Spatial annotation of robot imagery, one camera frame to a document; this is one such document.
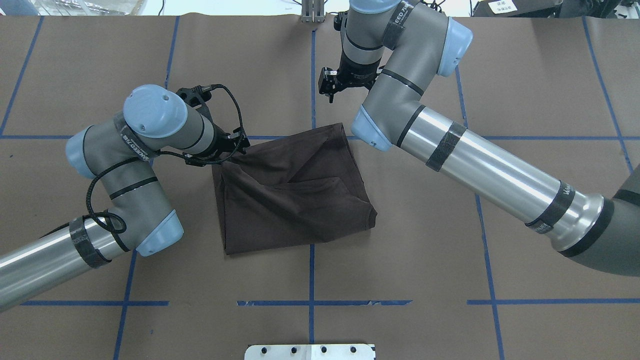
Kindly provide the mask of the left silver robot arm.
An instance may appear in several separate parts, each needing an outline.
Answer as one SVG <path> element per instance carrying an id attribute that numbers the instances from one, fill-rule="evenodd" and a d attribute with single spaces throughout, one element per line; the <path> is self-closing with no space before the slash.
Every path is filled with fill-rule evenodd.
<path id="1" fill-rule="evenodd" d="M 243 125 L 226 132 L 213 121 L 207 102 L 217 89 L 226 87 L 138 86 L 111 120 L 67 141 L 67 161 L 91 180 L 87 214 L 1 257 L 3 312 L 130 251 L 150 256 L 182 238 L 183 226 L 151 162 L 167 156 L 205 167 L 246 152 Z"/>

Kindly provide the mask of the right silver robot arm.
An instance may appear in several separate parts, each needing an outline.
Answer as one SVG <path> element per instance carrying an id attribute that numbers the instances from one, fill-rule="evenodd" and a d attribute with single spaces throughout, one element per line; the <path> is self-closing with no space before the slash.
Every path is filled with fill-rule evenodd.
<path id="1" fill-rule="evenodd" d="M 639 171 L 612 198 L 583 194 L 461 123 L 421 104 L 435 76 L 450 76 L 473 32 L 420 0 L 352 0 L 339 13 L 342 53 L 318 91 L 368 89 L 350 128 L 377 150 L 397 146 L 549 237 L 560 255 L 596 271 L 640 273 Z"/>

